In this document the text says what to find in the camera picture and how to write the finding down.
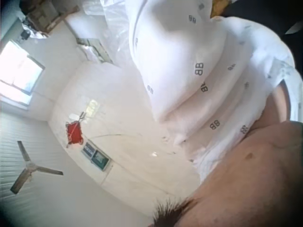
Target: dark hair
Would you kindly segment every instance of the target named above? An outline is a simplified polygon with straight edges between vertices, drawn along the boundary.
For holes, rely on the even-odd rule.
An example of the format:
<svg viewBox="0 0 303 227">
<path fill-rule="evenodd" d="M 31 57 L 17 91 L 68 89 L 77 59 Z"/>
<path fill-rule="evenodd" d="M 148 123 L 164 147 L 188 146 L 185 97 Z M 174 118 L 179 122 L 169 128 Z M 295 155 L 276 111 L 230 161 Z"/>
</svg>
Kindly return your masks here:
<svg viewBox="0 0 303 227">
<path fill-rule="evenodd" d="M 167 200 L 159 204 L 153 218 L 154 227 L 174 227 L 181 217 L 188 212 L 192 201 L 172 202 Z"/>
</svg>

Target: skin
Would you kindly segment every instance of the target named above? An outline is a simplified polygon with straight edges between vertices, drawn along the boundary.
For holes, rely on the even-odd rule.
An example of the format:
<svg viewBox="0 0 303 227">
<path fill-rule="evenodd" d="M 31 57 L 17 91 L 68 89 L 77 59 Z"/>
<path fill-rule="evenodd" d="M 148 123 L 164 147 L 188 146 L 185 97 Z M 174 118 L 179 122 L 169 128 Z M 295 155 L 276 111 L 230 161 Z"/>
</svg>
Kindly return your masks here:
<svg viewBox="0 0 303 227">
<path fill-rule="evenodd" d="M 289 226 L 303 210 L 303 124 L 279 123 L 274 108 L 269 97 L 261 118 L 194 192 L 176 226 Z"/>
</svg>

